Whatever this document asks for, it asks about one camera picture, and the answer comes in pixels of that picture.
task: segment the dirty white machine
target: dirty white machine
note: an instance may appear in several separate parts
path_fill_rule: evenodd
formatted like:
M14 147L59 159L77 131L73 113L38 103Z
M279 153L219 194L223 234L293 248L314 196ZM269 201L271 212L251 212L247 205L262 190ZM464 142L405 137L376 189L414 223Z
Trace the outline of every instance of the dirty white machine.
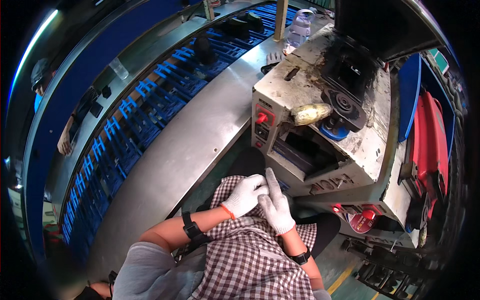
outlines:
M336 25L312 35L254 86L252 146L264 153L267 166L297 203L345 220L341 233L416 248L419 230L405 231L411 198L397 181L406 145L398 143L398 92L391 89L385 62L431 48L436 37L407 4L384 2L378 9L391 10L387 15L407 24L405 31L392 29L388 39L375 40L381 36L377 31L389 30L372 30L382 26L365 20L376 9L337 1ZM319 122L293 126L290 110L311 103L329 103L334 112ZM375 216L388 219L360 234L347 220L360 214L365 225Z

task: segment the black pants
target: black pants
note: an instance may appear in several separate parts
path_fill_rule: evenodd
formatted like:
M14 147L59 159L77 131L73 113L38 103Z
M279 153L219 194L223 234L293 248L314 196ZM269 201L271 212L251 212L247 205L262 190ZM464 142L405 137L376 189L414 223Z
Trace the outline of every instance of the black pants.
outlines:
M227 177L233 175L247 177L253 174L265 176L265 157L260 150L251 147L240 152L228 170ZM198 207L197 212L210 209L212 199L213 195ZM322 253L340 230L340 218L334 214L322 213L302 219L294 217L294 220L298 225L317 223L317 237L313 248L310 249L314 258Z

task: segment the wooden post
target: wooden post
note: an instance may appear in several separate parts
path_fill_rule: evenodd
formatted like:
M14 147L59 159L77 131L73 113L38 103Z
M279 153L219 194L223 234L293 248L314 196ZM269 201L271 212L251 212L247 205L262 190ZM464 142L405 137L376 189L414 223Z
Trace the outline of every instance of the wooden post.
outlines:
M276 3L275 32L273 40L279 42L285 32L285 20L287 19L288 0L278 0Z
M204 9L205 9L205 16L207 20L211 21L215 19L215 13L213 12L213 8L210 7L210 4L207 0L204 0Z

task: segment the red circular label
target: red circular label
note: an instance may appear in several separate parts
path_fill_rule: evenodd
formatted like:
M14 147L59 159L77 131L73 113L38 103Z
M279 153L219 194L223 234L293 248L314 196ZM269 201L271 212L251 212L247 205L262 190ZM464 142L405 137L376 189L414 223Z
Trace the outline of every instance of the red circular label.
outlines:
M353 231L356 233L367 233L376 223L377 218L374 217L373 220L368 220L361 214L351 215L345 214L348 223L352 227Z

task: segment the yellow floor line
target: yellow floor line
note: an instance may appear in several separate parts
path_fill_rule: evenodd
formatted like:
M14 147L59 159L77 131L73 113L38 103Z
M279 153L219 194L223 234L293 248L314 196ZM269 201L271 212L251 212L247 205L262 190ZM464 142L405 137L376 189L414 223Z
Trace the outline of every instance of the yellow floor line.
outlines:
M335 282L328 288L327 292L332 295L333 292L352 274L353 268L355 268L356 262L352 262L342 274L335 280Z
M375 300L375 299L377 299L378 295L380 295L380 293L379 293L379 292L377 292L377 293L375 294L375 296L372 298L372 300Z
M394 288L394 289L393 289L393 291L391 292L391 294L395 293L395 291L396 291L396 288ZM377 292L377 293L375 294L375 296L372 298L372 300L375 300L375 299L377 299L377 297L378 297L378 295L379 295L379 294L380 294L380 293L379 293L379 292ZM411 299L411 298L412 298L412 296L413 296L413 295L411 295L411 294L408 294L408 299Z

